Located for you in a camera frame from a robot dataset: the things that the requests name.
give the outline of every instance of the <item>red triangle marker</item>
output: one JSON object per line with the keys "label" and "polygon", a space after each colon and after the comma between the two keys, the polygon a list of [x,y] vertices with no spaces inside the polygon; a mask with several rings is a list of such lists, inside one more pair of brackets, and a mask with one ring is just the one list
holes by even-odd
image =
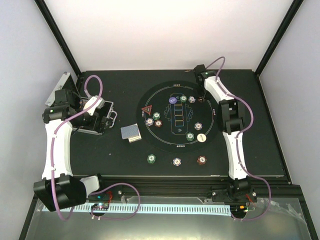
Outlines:
{"label": "red triangle marker", "polygon": [[152,105],[149,105],[149,106],[145,106],[145,107],[141,108],[141,110],[144,111],[145,113],[151,115],[151,108],[152,108]]}

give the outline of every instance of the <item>white poker chip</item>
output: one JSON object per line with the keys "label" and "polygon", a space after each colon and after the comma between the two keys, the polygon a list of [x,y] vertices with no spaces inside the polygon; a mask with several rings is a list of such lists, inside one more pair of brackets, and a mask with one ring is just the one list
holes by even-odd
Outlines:
{"label": "white poker chip", "polygon": [[173,159],[173,165],[180,166],[181,165],[181,159],[180,158]]}
{"label": "white poker chip", "polygon": [[196,139],[200,142],[203,143],[207,140],[207,136],[204,135],[203,133],[198,134],[198,136],[196,136]]}
{"label": "white poker chip", "polygon": [[202,129],[202,124],[200,122],[197,122],[195,125],[194,125],[194,129],[195,130],[201,130]]}
{"label": "white poker chip", "polygon": [[152,124],[154,124],[154,120],[152,118],[148,118],[145,123],[150,127]]}
{"label": "white poker chip", "polygon": [[196,101],[196,99],[195,99],[194,96],[190,96],[190,97],[189,97],[189,102],[190,102],[191,104],[193,104],[195,101]]}

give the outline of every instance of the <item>black frame edge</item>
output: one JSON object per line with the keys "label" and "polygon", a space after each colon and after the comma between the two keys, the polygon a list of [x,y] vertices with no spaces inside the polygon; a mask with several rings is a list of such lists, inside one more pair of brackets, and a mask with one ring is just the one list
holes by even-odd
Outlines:
{"label": "black frame edge", "polygon": [[316,228],[315,228],[315,225],[312,221],[312,218],[311,218],[311,215],[310,215],[310,212],[309,212],[309,208],[308,208],[308,205],[305,201],[299,201],[300,202],[300,206],[301,206],[301,209],[302,209],[302,213],[303,213],[303,216],[304,216],[304,220],[306,222],[306,226],[309,230],[309,233],[310,233],[310,237],[312,240],[318,240],[318,235],[317,235],[317,231],[316,231]]}
{"label": "black frame edge", "polygon": [[35,212],[35,209],[36,209],[36,206],[37,206],[37,202],[38,202],[37,196],[33,195],[33,198],[31,200],[31,204],[30,204],[28,213],[27,213],[26,218],[24,220],[24,224],[23,224],[23,227],[22,227],[22,230],[21,230],[21,233],[20,233],[19,240],[24,240],[27,237],[29,226],[31,224],[32,217],[34,216],[34,212]]}
{"label": "black frame edge", "polygon": [[271,58],[272,54],[274,53],[276,47],[278,46],[280,40],[284,36],[287,28],[289,27],[292,19],[295,17],[298,9],[300,8],[301,4],[304,0],[293,0],[289,10],[285,14],[278,30],[276,31],[270,45],[268,46],[267,50],[265,51],[257,69],[255,70],[255,74],[259,77],[262,71],[265,69],[269,59]]}
{"label": "black frame edge", "polygon": [[256,81],[258,83],[258,86],[259,86],[259,89],[260,89],[260,92],[261,92],[261,95],[262,95],[262,99],[263,99],[263,102],[264,102],[264,106],[266,108],[266,112],[268,114],[268,118],[269,118],[269,121],[271,123],[272,132],[273,132],[273,135],[274,135],[274,138],[275,138],[275,142],[276,142],[276,145],[277,145],[279,153],[280,153],[280,157],[282,159],[282,164],[283,164],[285,175],[286,175],[286,177],[288,179],[289,184],[291,184],[292,180],[291,180],[291,177],[290,177],[289,169],[287,167],[285,156],[284,156],[284,153],[282,152],[282,148],[281,148],[281,145],[280,145],[280,142],[279,142],[279,138],[278,138],[278,135],[277,135],[277,131],[276,131],[276,128],[275,128],[275,124],[274,124],[274,121],[273,121],[273,119],[271,117],[271,113],[270,113],[270,110],[269,110],[269,107],[268,107],[266,96],[265,96],[263,87],[261,85],[261,81],[260,81],[258,76],[256,76]]}
{"label": "black frame edge", "polygon": [[34,0],[37,4],[39,10],[41,11],[46,23],[50,27],[55,39],[57,40],[59,46],[61,47],[65,57],[69,61],[73,71],[75,72],[76,76],[79,77],[81,75],[80,68],[78,67],[78,64],[76,63],[76,60],[74,56],[72,55],[64,37],[62,36],[53,16],[51,15],[50,10],[48,9],[46,3],[44,0]]}

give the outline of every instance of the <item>purple poker chip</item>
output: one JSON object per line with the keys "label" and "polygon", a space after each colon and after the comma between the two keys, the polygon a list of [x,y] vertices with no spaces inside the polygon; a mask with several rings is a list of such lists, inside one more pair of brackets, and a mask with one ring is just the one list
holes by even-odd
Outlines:
{"label": "purple poker chip", "polygon": [[169,98],[169,103],[170,103],[170,104],[176,104],[177,101],[178,101],[178,100],[177,100],[175,97],[170,97],[170,98]]}

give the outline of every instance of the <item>poker table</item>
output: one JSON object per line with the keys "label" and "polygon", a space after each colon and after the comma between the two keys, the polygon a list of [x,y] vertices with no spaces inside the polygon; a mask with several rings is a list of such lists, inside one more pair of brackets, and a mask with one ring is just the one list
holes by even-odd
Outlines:
{"label": "poker table", "polygon": [[[114,102],[118,117],[114,127],[103,135],[76,132],[71,136],[70,164],[75,176],[97,173],[104,177],[133,178],[228,176],[227,146],[216,121],[218,103],[213,98],[199,100],[193,71],[87,71],[83,80],[92,74],[101,78],[102,97]],[[222,70],[219,76],[231,93],[251,106],[254,114],[252,128],[243,134],[247,169],[263,177],[284,176],[281,150],[259,80],[247,69]],[[87,88],[91,95],[97,95],[98,81],[90,81]],[[85,96],[83,86],[80,94]],[[155,124],[154,113],[160,115],[160,126]],[[247,126],[250,114],[247,109],[245,113]],[[153,119],[151,125],[146,124],[148,119]],[[141,140],[130,143],[122,139],[121,128],[134,124],[138,125]],[[190,133],[193,139],[187,138]],[[156,157],[155,163],[148,163],[149,155]],[[205,164],[197,162],[200,156],[206,158]],[[173,164],[176,158],[181,160],[179,166]]]}

